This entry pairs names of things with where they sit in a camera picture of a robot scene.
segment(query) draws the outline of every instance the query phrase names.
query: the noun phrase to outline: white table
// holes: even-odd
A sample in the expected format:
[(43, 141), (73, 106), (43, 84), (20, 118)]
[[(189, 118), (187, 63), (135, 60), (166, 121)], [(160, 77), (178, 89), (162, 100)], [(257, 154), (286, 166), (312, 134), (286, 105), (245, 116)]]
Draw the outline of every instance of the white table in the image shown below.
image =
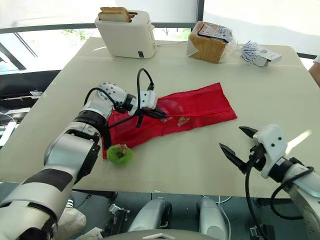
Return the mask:
[[(103, 161), (100, 153), (76, 189), (245, 196), (244, 175), (218, 145), (247, 160), (253, 144), (238, 126), (278, 124), (288, 140), (311, 130), (291, 155), (320, 170), (320, 90), (292, 47), (267, 46), (283, 57), (262, 68), (247, 65), (239, 54), (222, 64), (186, 57), (186, 43), (160, 46), (151, 59), (113, 57), (104, 46), (101, 38), (90, 38), (32, 107), (0, 151), (0, 181), (21, 182), (43, 167), (48, 144), (77, 116), (90, 88), (111, 81), (135, 94), (142, 67), (159, 97), (220, 82), (238, 119), (153, 138), (133, 149), (125, 167)], [(147, 85), (145, 79), (141, 87)], [(277, 186), (252, 171), (253, 197), (270, 197)]]

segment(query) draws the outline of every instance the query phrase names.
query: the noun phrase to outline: black wire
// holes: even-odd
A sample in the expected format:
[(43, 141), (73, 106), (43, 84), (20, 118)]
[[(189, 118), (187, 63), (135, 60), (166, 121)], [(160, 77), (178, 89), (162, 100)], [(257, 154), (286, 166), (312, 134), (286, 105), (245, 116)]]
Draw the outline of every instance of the black wire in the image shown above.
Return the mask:
[(90, 199), (91, 197), (92, 197), (92, 195), (91, 195), (91, 194), (88, 194), (88, 195), (85, 197), (85, 199), (84, 199), (78, 206), (75, 206), (75, 207), (66, 206), (66, 208), (67, 208), (67, 209), (77, 209), (77, 208), (79, 208), (82, 204), (84, 204), (87, 199)]
[(292, 184), (295, 180), (305, 176), (305, 175), (308, 175), (309, 173), (311, 173), (314, 168), (312, 166), (308, 166), (307, 167), (308, 170), (284, 181), (273, 193), (272, 193), (272, 196), (271, 196), (271, 200), (270, 200), (270, 207), (271, 207), (271, 210), (276, 214), (278, 215), (279, 217), (283, 218), (283, 219), (287, 219), (287, 220), (299, 220), (299, 219), (303, 219), (303, 216), (285, 216), (285, 215), (282, 215), (281, 213), (279, 213), (276, 209), (275, 209), (275, 205), (274, 205), (274, 200), (275, 200), (275, 197), (276, 195), (282, 190), (284, 189), (285, 187), (289, 186), (290, 184)]
[(82, 203), (80, 203), (78, 206), (75, 206), (74, 208), (75, 208), (75, 209), (79, 208), (82, 204), (85, 203), (85, 201), (86, 201), (87, 199), (90, 199), (91, 196), (92, 196), (91, 194), (88, 194), (88, 195), (85, 197), (85, 199), (82, 201)]
[(125, 123), (125, 122), (133, 119), (135, 116), (137, 116), (137, 115), (140, 113), (140, 111), (141, 111), (141, 109), (140, 109), (140, 105), (141, 105), (140, 75), (141, 75), (141, 72), (145, 72), (145, 74), (146, 74), (146, 75), (148, 76), (148, 78), (149, 78), (150, 85), (149, 85), (149, 87), (148, 87), (148, 90), (153, 90), (153, 89), (154, 89), (154, 82), (153, 82), (150, 74), (149, 74), (148, 71), (145, 70), (144, 68), (140, 68), (139, 71), (138, 71), (138, 73), (137, 73), (137, 75), (136, 75), (136, 90), (137, 90), (137, 98), (138, 98), (137, 100), (138, 100), (138, 104), (137, 104), (137, 108), (136, 108), (135, 113), (134, 113), (132, 116), (127, 117), (126, 119), (123, 119), (123, 120), (121, 120), (121, 121), (119, 121), (119, 122), (116, 122), (115, 124), (112, 124), (111, 126), (109, 126), (109, 129), (111, 129), (111, 128), (115, 127), (115, 126), (118, 126), (118, 125), (120, 125), (120, 124), (123, 124), (123, 123)]
[(254, 166), (254, 164), (255, 164), (254, 161), (249, 161), (248, 168), (247, 168), (247, 171), (246, 171), (246, 175), (245, 175), (245, 199), (246, 199), (246, 202), (248, 204), (251, 216), (253, 218), (254, 225), (258, 229), (258, 231), (260, 233), (260, 236), (262, 236), (264, 238), (264, 240), (269, 240), (268, 236), (266, 235), (266, 233), (264, 232), (263, 228), (260, 226), (260, 224), (258, 222), (257, 216), (255, 214), (255, 211), (254, 211), (254, 208), (252, 206), (251, 199), (250, 199), (249, 177), (250, 177), (251, 169)]
[(86, 105), (86, 103), (87, 103), (87, 101), (88, 101), (88, 98), (90, 97), (91, 93), (92, 93), (94, 90), (98, 90), (98, 91), (100, 91), (100, 92), (103, 92), (104, 95), (106, 95), (107, 98), (112, 102), (113, 106), (115, 106), (115, 107), (117, 106), (117, 103), (112, 99), (112, 97), (109, 96), (109, 94), (108, 94), (105, 90), (103, 90), (102, 88), (100, 88), (100, 87), (94, 87), (94, 88), (91, 88), (91, 89), (90, 89), (90, 91), (87, 93), (87, 95), (86, 95), (86, 97), (85, 97), (85, 100), (84, 100), (84, 104), (83, 104), (83, 105)]
[(123, 123), (125, 123), (126, 121), (129, 121), (130, 119), (133, 119), (135, 116), (136, 116), (136, 115), (133, 114), (132, 116), (127, 117), (126, 119), (123, 119), (123, 120), (121, 120), (121, 121), (118, 121), (118, 122), (116, 122), (115, 124), (112, 124), (111, 126), (109, 126), (109, 129), (111, 129), (111, 128), (115, 127), (115, 126), (118, 126), (118, 125), (120, 125), (120, 124), (123, 124)]

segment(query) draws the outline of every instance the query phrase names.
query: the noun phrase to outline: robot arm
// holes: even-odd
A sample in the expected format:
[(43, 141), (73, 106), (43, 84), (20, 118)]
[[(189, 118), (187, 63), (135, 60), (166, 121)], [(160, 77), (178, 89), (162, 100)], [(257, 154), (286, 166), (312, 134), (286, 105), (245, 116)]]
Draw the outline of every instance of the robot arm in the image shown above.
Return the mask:
[[(220, 143), (226, 157), (234, 163), (243, 174), (253, 165), (261, 171), (263, 178), (271, 177), (281, 183), (271, 196), (271, 209), (278, 216), (288, 219), (304, 219), (309, 239), (320, 238), (320, 174), (312, 167), (304, 166), (296, 158), (285, 159), (288, 142), (277, 125), (267, 125), (259, 131), (250, 127), (240, 129), (254, 141), (250, 150), (249, 161), (243, 162), (229, 147)], [(273, 199), (280, 190), (285, 190), (302, 216), (283, 216), (273, 206)]]
[(53, 238), (73, 185), (91, 172), (97, 160), (100, 138), (107, 138), (111, 144), (108, 119), (114, 109), (131, 115), (139, 109), (165, 117), (162, 111), (156, 110), (157, 97), (153, 90), (140, 93), (143, 101), (138, 106), (136, 96), (111, 82), (101, 84), (100, 88), (116, 106), (102, 91), (97, 91), (48, 146), (44, 168), (0, 203), (0, 239)]

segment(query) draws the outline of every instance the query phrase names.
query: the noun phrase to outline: red bag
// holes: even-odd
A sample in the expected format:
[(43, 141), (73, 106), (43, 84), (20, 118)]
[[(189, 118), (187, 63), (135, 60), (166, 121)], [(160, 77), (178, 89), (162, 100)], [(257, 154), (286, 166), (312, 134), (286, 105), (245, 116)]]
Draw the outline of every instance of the red bag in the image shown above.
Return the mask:
[[(165, 119), (144, 116), (139, 128), (138, 116), (110, 129), (112, 145), (126, 143), (129, 148), (143, 144), (153, 137), (188, 131), (198, 127), (237, 118), (220, 83), (197, 90), (177, 92), (158, 99), (157, 105), (167, 114)], [(130, 117), (114, 111), (109, 118), (111, 126)]]

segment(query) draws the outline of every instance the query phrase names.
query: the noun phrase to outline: toaster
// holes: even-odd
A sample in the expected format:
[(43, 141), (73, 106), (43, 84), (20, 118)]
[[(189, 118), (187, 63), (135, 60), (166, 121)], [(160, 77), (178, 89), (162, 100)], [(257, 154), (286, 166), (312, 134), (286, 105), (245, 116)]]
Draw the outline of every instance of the toaster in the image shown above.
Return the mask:
[(150, 16), (145, 11), (129, 10), (129, 13), (134, 14), (131, 22), (102, 21), (97, 17), (94, 23), (112, 55), (151, 58), (156, 51), (156, 42)]

